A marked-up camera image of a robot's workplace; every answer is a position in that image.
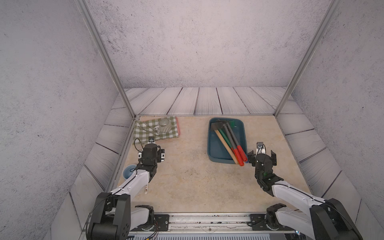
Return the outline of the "red handle hoe blade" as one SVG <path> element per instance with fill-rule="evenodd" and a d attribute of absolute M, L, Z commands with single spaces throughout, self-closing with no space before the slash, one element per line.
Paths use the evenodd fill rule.
<path fill-rule="evenodd" d="M 231 149 L 232 149 L 232 151 L 234 152 L 234 154 L 235 154 L 235 156 L 237 158 L 238 164 L 240 166 L 244 166 L 243 158 L 242 158 L 241 154 L 239 153 L 239 151 L 237 149 L 236 141 L 234 140 L 234 136 L 232 134 L 232 130 L 230 128 L 229 122 L 228 121 L 217 120 L 217 123 L 220 123 L 220 124 L 223 125 L 223 128 L 226 131 L 227 138 L 229 139 L 229 141 L 231 143 Z"/>
<path fill-rule="evenodd" d="M 227 128 L 228 130 L 231 132 L 231 135 L 232 135 L 232 138 L 236 144 L 236 148 L 239 152 L 239 155 L 241 156 L 241 159 L 242 159 L 242 166 L 244 165 L 244 163 L 248 163 L 248 158 L 242 148 L 242 145 L 241 145 L 241 138 L 240 138 L 240 135 L 237 134 L 237 132 L 240 130 L 237 126 L 236 126 L 236 123 L 235 121 L 228 121 L 226 120 L 226 124 L 227 124 Z"/>

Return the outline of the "wooden handle hoe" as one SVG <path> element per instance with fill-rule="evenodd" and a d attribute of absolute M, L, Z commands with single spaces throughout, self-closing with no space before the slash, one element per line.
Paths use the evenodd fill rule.
<path fill-rule="evenodd" d="M 217 163 L 224 163 L 224 164 L 236 164 L 236 158 L 233 155 L 233 152 L 225 142 L 222 134 L 219 132 L 219 130 L 222 128 L 222 125 L 220 123 L 211 123 L 210 125 L 210 131 L 212 133 L 215 133 L 219 139 L 219 143 L 221 147 L 214 148 L 214 140 L 211 138 L 209 140 L 209 154 L 210 157 L 212 157 L 213 162 Z"/>

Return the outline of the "green red handle hoe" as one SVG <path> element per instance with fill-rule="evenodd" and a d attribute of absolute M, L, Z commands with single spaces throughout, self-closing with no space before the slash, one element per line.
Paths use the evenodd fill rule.
<path fill-rule="evenodd" d="M 227 128 L 226 128 L 226 125 L 223 121 L 217 121 L 217 123 L 220 123 L 222 125 L 222 128 L 219 130 L 219 132 L 222 134 L 225 142 L 227 143 L 227 145 L 229 146 L 229 148 L 231 149 L 231 151 L 233 152 L 233 155 L 235 156 L 236 158 L 236 163 L 238 164 L 238 161 L 239 161 L 239 157 L 237 156 L 237 154 L 235 153 L 235 150 L 232 146 L 232 142 L 229 138 L 229 133 L 227 132 Z"/>

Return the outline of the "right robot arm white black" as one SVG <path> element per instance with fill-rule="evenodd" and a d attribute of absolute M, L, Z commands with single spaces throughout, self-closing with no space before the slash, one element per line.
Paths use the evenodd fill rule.
<path fill-rule="evenodd" d="M 266 227 L 277 231 L 288 227 L 313 240 L 361 240 L 363 237 L 343 204 L 336 199 L 323 199 L 306 193 L 286 182 L 273 172 L 277 155 L 265 154 L 261 149 L 249 152 L 248 160 L 255 167 L 255 178 L 261 189 L 284 204 L 267 208 Z"/>

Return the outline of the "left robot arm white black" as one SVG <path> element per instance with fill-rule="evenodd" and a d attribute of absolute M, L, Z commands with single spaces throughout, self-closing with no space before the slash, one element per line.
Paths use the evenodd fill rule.
<path fill-rule="evenodd" d="M 157 231 L 154 208 L 131 201 L 153 179 L 158 163 L 165 159 L 165 150 L 149 143 L 138 152 L 138 164 L 125 182 L 110 192 L 100 193 L 86 220 L 88 240 L 127 240 L 129 232 L 137 227 Z"/>

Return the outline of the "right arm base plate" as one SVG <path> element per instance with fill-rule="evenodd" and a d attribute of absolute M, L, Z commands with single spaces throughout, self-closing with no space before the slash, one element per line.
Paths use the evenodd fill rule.
<path fill-rule="evenodd" d="M 250 214 L 250 221 L 247 223 L 253 231 L 293 231 L 293 229 L 280 225 L 275 217 L 270 214 Z"/>

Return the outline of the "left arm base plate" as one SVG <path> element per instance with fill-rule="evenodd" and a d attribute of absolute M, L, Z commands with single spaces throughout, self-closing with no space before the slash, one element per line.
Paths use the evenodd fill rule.
<path fill-rule="evenodd" d="M 169 230 L 170 215 L 155 214 L 154 220 L 148 224 L 143 224 L 133 229 L 133 232 L 167 232 Z"/>

